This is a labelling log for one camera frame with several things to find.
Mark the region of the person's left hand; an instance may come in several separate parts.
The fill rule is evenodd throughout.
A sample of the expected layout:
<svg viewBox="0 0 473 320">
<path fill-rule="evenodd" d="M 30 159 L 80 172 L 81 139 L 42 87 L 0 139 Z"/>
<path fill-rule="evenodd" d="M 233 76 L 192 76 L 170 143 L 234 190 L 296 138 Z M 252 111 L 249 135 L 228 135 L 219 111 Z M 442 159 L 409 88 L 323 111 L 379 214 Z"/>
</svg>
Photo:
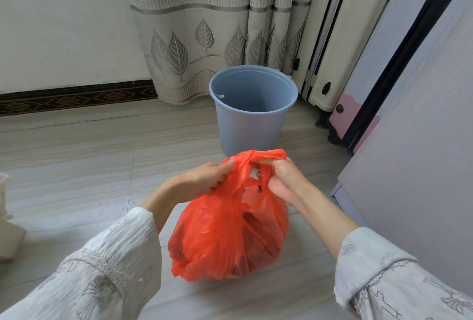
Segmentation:
<svg viewBox="0 0 473 320">
<path fill-rule="evenodd" d="M 172 178 L 173 198 L 176 204 L 186 203 L 211 193 L 207 192 L 207 164 Z"/>
</svg>

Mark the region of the person's right hand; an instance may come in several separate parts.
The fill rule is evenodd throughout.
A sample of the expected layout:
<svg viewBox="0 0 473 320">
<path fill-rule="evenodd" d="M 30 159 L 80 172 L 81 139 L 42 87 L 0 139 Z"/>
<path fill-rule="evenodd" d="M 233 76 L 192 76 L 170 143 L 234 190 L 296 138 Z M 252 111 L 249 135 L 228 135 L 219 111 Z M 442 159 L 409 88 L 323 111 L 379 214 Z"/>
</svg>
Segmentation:
<svg viewBox="0 0 473 320">
<path fill-rule="evenodd" d="M 290 158 L 283 159 L 283 169 L 272 169 L 269 190 L 298 212 L 304 210 L 304 199 L 310 196 L 314 186 L 295 166 Z"/>
</svg>

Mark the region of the orange plastic bag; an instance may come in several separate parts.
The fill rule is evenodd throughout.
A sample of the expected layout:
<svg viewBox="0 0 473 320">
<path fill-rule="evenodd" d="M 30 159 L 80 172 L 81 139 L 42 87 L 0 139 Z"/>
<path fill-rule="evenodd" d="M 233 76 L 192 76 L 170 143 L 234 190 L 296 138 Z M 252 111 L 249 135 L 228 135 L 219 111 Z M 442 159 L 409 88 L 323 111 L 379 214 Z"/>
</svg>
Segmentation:
<svg viewBox="0 0 473 320">
<path fill-rule="evenodd" d="M 254 178 L 251 164 L 285 160 L 283 149 L 247 150 L 228 157 L 233 172 L 218 188 L 188 203 L 168 241 L 171 272 L 188 282 L 240 279 L 274 263 L 288 228 L 287 204 L 268 187 L 270 165 L 260 165 Z"/>
</svg>

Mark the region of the person's left forearm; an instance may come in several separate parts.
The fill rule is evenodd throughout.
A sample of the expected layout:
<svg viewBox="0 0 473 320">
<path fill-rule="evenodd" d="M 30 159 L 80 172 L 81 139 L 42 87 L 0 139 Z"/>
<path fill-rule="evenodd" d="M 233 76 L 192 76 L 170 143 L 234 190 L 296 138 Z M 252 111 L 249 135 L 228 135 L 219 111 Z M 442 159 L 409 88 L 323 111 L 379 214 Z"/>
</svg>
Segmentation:
<svg viewBox="0 0 473 320">
<path fill-rule="evenodd" d="M 67 256 L 0 320 L 137 320 L 161 286 L 159 229 L 183 186 L 164 184 L 151 200 Z"/>
</svg>

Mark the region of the person's right forearm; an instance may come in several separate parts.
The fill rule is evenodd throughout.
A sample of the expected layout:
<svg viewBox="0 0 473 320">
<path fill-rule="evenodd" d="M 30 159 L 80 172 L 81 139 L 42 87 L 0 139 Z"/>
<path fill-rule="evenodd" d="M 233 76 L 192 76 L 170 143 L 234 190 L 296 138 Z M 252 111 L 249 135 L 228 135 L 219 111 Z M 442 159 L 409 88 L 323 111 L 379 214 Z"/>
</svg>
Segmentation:
<svg viewBox="0 0 473 320">
<path fill-rule="evenodd" d="M 358 226 L 314 187 L 285 192 L 336 260 L 337 303 L 362 320 L 473 320 L 473 298 L 445 285 L 417 259 Z"/>
</svg>

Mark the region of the blue plastic bucket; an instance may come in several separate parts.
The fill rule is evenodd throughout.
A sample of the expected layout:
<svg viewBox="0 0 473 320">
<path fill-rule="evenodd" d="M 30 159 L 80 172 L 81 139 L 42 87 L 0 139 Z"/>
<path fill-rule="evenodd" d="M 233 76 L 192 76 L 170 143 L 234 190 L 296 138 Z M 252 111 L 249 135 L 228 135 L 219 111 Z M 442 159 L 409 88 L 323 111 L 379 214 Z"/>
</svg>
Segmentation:
<svg viewBox="0 0 473 320">
<path fill-rule="evenodd" d="M 279 70 L 256 65 L 232 66 L 210 80 L 220 145 L 227 157 L 275 149 L 277 137 L 299 90 Z"/>
</svg>

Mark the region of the cream hard-shell suitcase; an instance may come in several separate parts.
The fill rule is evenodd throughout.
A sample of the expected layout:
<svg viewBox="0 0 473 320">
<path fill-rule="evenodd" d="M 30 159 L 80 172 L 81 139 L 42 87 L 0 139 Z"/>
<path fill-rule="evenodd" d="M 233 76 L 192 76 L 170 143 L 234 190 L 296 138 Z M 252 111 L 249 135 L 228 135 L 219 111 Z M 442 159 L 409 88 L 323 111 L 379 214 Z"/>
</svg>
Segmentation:
<svg viewBox="0 0 473 320">
<path fill-rule="evenodd" d="M 388 0 L 312 0 L 292 78 L 324 127 Z"/>
</svg>

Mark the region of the beige leaf-patterned curtain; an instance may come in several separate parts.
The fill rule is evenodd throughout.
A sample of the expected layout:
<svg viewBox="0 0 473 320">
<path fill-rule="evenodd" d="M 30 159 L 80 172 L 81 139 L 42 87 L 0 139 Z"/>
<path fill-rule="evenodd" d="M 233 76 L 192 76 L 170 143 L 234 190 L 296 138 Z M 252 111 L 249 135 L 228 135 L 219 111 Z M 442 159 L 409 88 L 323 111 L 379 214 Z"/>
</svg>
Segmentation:
<svg viewBox="0 0 473 320">
<path fill-rule="evenodd" d="M 157 96 L 185 104 L 228 67 L 290 75 L 312 0 L 128 0 Z"/>
</svg>

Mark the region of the grey cabinet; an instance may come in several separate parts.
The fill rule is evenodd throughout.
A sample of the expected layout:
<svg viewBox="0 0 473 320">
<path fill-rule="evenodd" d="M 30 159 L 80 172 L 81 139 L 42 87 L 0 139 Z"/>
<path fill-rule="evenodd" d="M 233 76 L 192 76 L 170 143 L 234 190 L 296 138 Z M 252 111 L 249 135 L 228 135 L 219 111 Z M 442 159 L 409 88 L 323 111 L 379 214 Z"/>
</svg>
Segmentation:
<svg viewBox="0 0 473 320">
<path fill-rule="evenodd" d="M 473 0 L 452 0 L 338 177 L 342 209 L 473 295 Z"/>
</svg>

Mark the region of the white and pink suitcase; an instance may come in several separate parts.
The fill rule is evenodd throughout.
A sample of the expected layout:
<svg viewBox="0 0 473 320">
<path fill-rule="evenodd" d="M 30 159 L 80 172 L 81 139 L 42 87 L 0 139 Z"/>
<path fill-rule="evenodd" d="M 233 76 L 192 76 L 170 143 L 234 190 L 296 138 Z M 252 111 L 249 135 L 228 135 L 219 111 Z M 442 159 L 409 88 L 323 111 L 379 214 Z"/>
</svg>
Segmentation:
<svg viewBox="0 0 473 320">
<path fill-rule="evenodd" d="M 409 61 L 452 0 L 388 0 L 330 117 L 328 139 L 355 154 Z"/>
</svg>

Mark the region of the white object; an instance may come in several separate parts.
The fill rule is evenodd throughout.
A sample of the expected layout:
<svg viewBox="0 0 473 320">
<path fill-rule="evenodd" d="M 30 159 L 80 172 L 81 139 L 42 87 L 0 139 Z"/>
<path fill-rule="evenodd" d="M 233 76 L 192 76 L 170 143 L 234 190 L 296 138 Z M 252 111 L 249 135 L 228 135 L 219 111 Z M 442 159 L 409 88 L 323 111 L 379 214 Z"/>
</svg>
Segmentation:
<svg viewBox="0 0 473 320">
<path fill-rule="evenodd" d="M 27 230 L 12 223 L 12 215 L 7 210 L 6 187 L 9 176 L 0 173 L 0 262 L 12 260 Z"/>
</svg>

